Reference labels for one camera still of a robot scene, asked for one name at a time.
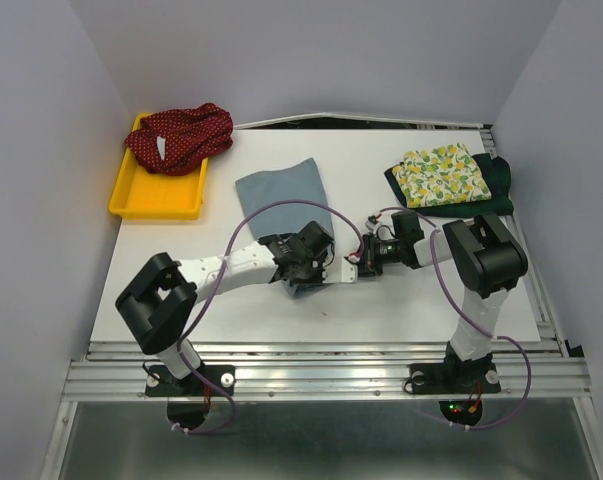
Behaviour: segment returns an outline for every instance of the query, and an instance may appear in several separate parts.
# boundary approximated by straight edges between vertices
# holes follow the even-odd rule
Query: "yellow tray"
[[[132,131],[139,129],[141,119],[148,115],[138,115]],[[149,174],[126,148],[110,198],[110,213],[128,219],[195,220],[203,203],[207,170],[206,158],[194,172],[181,177]]]

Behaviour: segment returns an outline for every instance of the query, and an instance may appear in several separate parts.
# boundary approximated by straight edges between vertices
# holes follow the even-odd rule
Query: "yellow floral cloth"
[[[408,208],[474,202],[492,198],[481,170],[462,143],[410,151],[392,169]]]

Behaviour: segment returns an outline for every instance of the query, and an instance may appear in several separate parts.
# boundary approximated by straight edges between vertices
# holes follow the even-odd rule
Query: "gray towel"
[[[312,200],[327,205],[319,169],[313,158],[284,170],[262,171],[236,181],[239,201],[245,216],[279,200]],[[257,215],[248,222],[254,238],[265,235],[296,233],[312,220],[334,236],[329,212],[311,205],[281,205]],[[297,288],[287,285],[294,295]]]

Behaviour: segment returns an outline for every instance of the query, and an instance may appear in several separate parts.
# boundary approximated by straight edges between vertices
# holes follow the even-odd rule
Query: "white table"
[[[123,221],[91,341],[134,341],[114,302],[149,257],[163,251],[174,259],[223,252],[243,218],[234,182],[245,175],[313,157],[330,206],[363,228],[370,213],[397,205],[383,171],[405,151],[464,142],[471,153],[484,152],[479,132],[462,130],[242,130],[233,137],[234,146],[210,162],[199,220]],[[345,170],[350,172],[349,180],[342,174]],[[349,227],[337,218],[333,221],[337,253],[352,251],[357,243]],[[427,225],[424,230],[429,234]],[[235,245],[252,240],[246,228]],[[442,270],[461,302],[463,288],[454,263],[445,262]],[[538,341],[532,299],[520,281],[503,306],[497,333]],[[292,299],[279,285],[229,292],[214,300],[190,339],[199,343],[446,342],[456,325],[457,315],[441,293],[432,267],[411,270],[397,265],[387,267],[383,277],[333,285],[302,299]]]

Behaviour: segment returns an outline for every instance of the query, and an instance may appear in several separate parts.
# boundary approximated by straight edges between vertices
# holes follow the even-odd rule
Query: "red polka dot cloth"
[[[130,133],[125,144],[149,173],[179,176],[195,170],[204,158],[230,148],[231,134],[230,114],[206,103],[144,118],[141,128]],[[165,146],[164,151],[159,151],[159,144]]]

